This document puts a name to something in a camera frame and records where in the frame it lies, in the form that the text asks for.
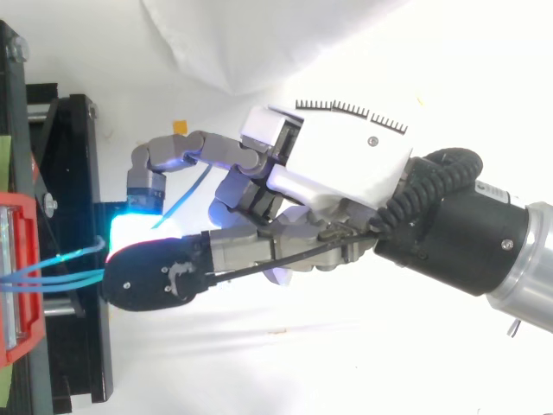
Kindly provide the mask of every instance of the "yellow sticker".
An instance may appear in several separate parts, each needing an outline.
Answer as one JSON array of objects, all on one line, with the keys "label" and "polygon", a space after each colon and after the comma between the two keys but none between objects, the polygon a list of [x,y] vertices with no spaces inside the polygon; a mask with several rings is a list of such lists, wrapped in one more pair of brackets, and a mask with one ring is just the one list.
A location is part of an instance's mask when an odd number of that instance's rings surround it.
[{"label": "yellow sticker", "polygon": [[173,121],[173,133],[174,134],[188,134],[188,125],[186,119],[182,121]]}]

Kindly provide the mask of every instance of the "white backdrop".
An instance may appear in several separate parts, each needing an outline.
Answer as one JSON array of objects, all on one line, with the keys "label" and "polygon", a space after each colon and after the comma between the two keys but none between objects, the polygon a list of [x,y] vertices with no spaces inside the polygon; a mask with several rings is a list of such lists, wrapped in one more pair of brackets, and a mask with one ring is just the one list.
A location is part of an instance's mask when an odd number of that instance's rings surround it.
[{"label": "white backdrop", "polygon": [[[483,181],[553,202],[551,11],[545,0],[414,0],[279,87],[230,97],[182,78],[138,1],[0,0],[31,45],[28,81],[98,103],[104,201],[123,200],[130,151],[174,119],[236,137],[253,104],[324,98],[384,108],[414,124],[417,155],[465,146],[484,159]],[[166,206],[202,170],[172,175]],[[186,233],[210,226],[223,176],[178,213]],[[553,412],[553,337],[523,325],[510,339],[511,321],[372,255],[296,274],[287,289],[252,276],[176,310],[113,310],[115,393],[75,399],[75,413]]]}]

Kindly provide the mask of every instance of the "blue cable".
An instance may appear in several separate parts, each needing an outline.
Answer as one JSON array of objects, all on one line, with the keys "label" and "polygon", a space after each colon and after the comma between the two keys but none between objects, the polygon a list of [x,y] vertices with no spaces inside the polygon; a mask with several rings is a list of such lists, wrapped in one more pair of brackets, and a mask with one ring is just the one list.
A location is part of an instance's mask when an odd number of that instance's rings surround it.
[{"label": "blue cable", "polygon": [[70,252],[70,253],[63,253],[61,255],[56,255],[55,257],[50,258],[50,259],[46,259],[44,261],[41,261],[38,264],[28,266],[28,267],[23,268],[19,271],[12,272],[11,274],[8,274],[4,277],[0,277],[0,283],[2,283],[4,278],[26,277],[27,274],[29,274],[30,272],[37,271],[37,270],[40,270],[42,268],[46,268],[47,266],[58,265],[59,263],[68,261],[70,259],[75,259],[75,258],[78,258],[78,257],[82,257],[83,255],[87,255],[89,253],[94,253],[94,252],[101,251],[105,247],[105,242],[99,236],[96,237],[96,240],[97,240],[98,243],[95,246],[91,246],[89,248],[84,248],[84,249],[79,249],[78,251],[73,251],[73,252]]},{"label": "blue cable", "polygon": [[70,291],[77,290],[78,288],[86,287],[87,285],[92,285],[102,281],[104,273],[102,272],[97,277],[91,277],[83,279],[82,281],[77,281],[70,284],[60,284],[60,285],[47,285],[46,287],[35,286],[35,287],[12,287],[10,285],[2,285],[0,291],[4,292],[60,292],[60,291]]},{"label": "blue cable", "polygon": [[0,283],[12,283],[12,284],[59,284],[70,283],[72,281],[79,281],[89,277],[94,277],[104,270],[92,270],[76,272],[74,274],[60,275],[55,277],[0,277]]},{"label": "blue cable", "polygon": [[212,165],[208,164],[204,172],[198,177],[198,180],[194,182],[192,187],[187,190],[187,192],[181,196],[181,199],[176,201],[176,203],[165,213],[164,216],[152,227],[152,229],[157,229],[167,218],[170,218],[178,208],[182,206],[182,203],[187,201],[187,199],[196,191],[196,189],[201,185],[201,183],[206,178],[207,174],[211,171]]}]

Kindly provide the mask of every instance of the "black cylindrical actuator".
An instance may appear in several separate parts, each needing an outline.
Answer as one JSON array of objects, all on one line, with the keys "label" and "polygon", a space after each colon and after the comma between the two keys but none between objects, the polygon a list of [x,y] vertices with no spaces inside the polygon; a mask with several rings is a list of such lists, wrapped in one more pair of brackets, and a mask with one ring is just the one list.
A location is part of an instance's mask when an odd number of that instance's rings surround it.
[{"label": "black cylindrical actuator", "polygon": [[[424,170],[415,160],[408,182]],[[505,279],[528,230],[528,212],[503,190],[476,182],[401,224],[374,252],[474,296]]]}]

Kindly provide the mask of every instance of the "black cable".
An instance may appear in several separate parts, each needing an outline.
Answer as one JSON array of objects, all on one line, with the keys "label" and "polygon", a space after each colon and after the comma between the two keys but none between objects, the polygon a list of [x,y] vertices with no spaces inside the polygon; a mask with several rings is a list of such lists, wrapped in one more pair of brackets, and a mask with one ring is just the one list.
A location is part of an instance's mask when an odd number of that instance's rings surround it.
[{"label": "black cable", "polygon": [[354,244],[356,242],[362,242],[364,240],[374,239],[373,235],[362,235],[362,236],[348,236],[345,238],[333,239],[328,241],[326,244],[317,246],[316,248],[309,249],[304,252],[299,252],[288,257],[275,259],[270,262],[265,262],[260,265],[251,266],[250,268],[244,268],[241,270],[227,272],[220,277],[211,277],[210,283],[213,285],[217,283],[222,283],[224,281],[230,281],[231,279],[245,277],[246,275],[255,274],[258,272],[263,272],[267,270],[272,270],[273,268],[280,268],[282,266],[293,264],[295,262],[302,261],[307,258],[314,257],[321,253],[333,250],[339,246]]},{"label": "black cable", "polygon": [[438,150],[425,159],[435,163],[436,169],[407,184],[369,219],[369,225],[381,233],[380,238],[390,236],[400,224],[415,219],[444,196],[474,183],[483,167],[480,157],[466,149]]}]

